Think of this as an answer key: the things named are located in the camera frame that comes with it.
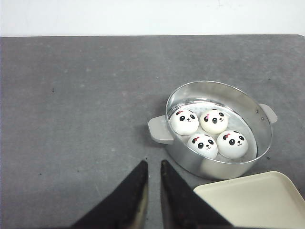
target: gray pot handle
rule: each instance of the gray pot handle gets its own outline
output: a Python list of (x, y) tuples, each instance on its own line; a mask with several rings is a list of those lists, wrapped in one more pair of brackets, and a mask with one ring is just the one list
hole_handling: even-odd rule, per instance
[(173, 136), (167, 128), (164, 115), (149, 120), (148, 128), (155, 142), (170, 145), (173, 143)]
[(271, 109), (271, 107), (269, 107), (266, 104), (259, 104), (261, 106), (261, 108), (263, 109), (263, 111), (265, 112), (265, 114), (267, 115), (269, 121), (271, 124), (276, 123), (277, 121), (277, 115), (275, 114), (275, 112)]

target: panda face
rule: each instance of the panda face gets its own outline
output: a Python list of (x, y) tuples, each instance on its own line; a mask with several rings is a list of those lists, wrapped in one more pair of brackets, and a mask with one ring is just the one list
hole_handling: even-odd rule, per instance
[(180, 135), (191, 135), (199, 126), (197, 115), (190, 110), (178, 110), (170, 118), (173, 130)]
[(228, 116), (217, 109), (208, 110), (200, 117), (201, 127), (212, 135), (224, 131), (228, 127), (228, 122)]
[(229, 159), (242, 157), (248, 150), (247, 139), (235, 130), (227, 130), (219, 134), (217, 145), (219, 153)]
[(188, 140), (187, 146), (205, 157), (215, 159), (217, 156), (217, 144), (209, 135), (194, 134)]

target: pot rim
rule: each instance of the pot rim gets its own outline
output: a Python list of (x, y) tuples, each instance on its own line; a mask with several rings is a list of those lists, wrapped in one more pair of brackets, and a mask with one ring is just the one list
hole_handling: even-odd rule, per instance
[[(167, 113), (168, 102), (169, 102), (170, 98), (171, 98), (178, 90), (180, 90), (182, 87), (185, 87), (185, 86), (187, 86), (187, 85), (189, 85), (189, 84), (193, 84), (193, 83), (218, 83), (218, 84), (222, 84), (222, 85), (231, 87), (232, 89), (237, 90), (237, 91), (243, 93), (244, 95), (246, 95), (248, 98), (250, 98), (251, 100), (253, 100), (253, 101), (256, 103), (257, 106), (260, 107), (259, 103), (258, 103), (255, 99), (253, 99), (252, 97), (250, 97), (247, 93), (243, 92), (242, 90), (240, 90), (240, 89), (238, 89), (238, 88), (236, 88), (236, 87), (233, 87), (233, 86), (231, 86), (231, 85), (228, 85), (228, 84), (226, 84), (226, 83), (217, 82), (217, 81), (210, 81), (210, 80), (201, 80), (201, 81), (189, 82), (189, 83), (186, 83), (186, 84), (184, 84), (184, 85), (182, 85), (182, 86), (176, 88), (176, 89), (170, 94), (170, 96), (168, 97), (167, 102), (166, 102), (166, 106), (165, 106), (165, 117), (166, 117), (166, 119), (165, 119), (165, 120), (166, 120), (167, 128), (170, 130), (170, 132), (171, 132), (172, 134), (177, 135), (177, 134), (174, 132), (174, 130), (172, 129), (171, 125), (169, 124), (168, 113)], [(266, 116), (266, 118), (267, 118), (267, 120), (268, 120), (268, 122), (269, 122), (270, 128), (271, 128), (271, 140), (270, 140), (269, 146), (267, 147), (267, 149), (265, 150), (265, 152), (262, 153), (260, 156), (256, 157), (255, 159), (252, 159), (252, 160), (250, 160), (250, 161), (244, 161), (244, 162), (224, 162), (224, 161), (218, 161), (218, 160), (211, 159), (211, 158), (208, 158), (208, 157), (206, 157), (206, 156), (203, 156), (203, 155), (201, 155), (201, 154), (198, 154), (196, 151), (194, 151), (193, 149), (191, 149), (190, 147), (188, 147), (186, 143), (184, 143), (183, 141), (181, 141), (181, 139), (178, 139), (178, 141), (181, 141), (181, 142), (184, 144), (185, 147), (189, 148), (190, 150), (192, 150), (194, 153), (198, 154), (199, 156), (202, 156), (202, 157), (205, 158), (205, 159), (208, 159), (208, 160), (211, 160), (211, 161), (214, 161), (214, 162), (217, 162), (217, 163), (234, 164), (234, 165), (252, 163), (252, 162), (255, 162), (256, 160), (260, 159), (261, 157), (263, 157), (263, 156), (267, 153), (267, 151), (270, 149), (270, 146), (271, 146), (271, 143), (272, 143), (272, 138), (273, 138), (273, 129), (272, 129), (272, 125), (271, 125), (271, 122), (270, 122), (270, 120), (268, 119), (268, 116), (266, 115), (265, 112), (264, 112), (264, 115)]]

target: metal pot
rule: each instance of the metal pot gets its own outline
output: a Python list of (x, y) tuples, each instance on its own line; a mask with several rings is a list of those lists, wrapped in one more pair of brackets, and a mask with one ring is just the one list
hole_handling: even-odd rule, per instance
[[(221, 155), (210, 159), (193, 151), (186, 145), (187, 137), (175, 133), (169, 123), (175, 110), (182, 107), (197, 113), (211, 107), (224, 110), (248, 136), (249, 152), (233, 160)], [(198, 81), (177, 88), (167, 100), (165, 115), (151, 119), (148, 127), (152, 139), (166, 144), (167, 152), (184, 169), (209, 179), (231, 179), (245, 173), (268, 151), (272, 124), (276, 121), (277, 116), (269, 106), (258, 104), (241, 90), (224, 83)]]

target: gray tabletop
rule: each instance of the gray tabletop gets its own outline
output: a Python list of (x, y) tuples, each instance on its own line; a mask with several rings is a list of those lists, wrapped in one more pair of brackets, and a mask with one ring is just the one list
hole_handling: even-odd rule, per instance
[(151, 140), (178, 86), (236, 86), (278, 115), (268, 157), (305, 196), (305, 39), (297, 35), (1, 39), (1, 228), (69, 226), (149, 164), (145, 228), (162, 228), (160, 162), (195, 187), (213, 181)]

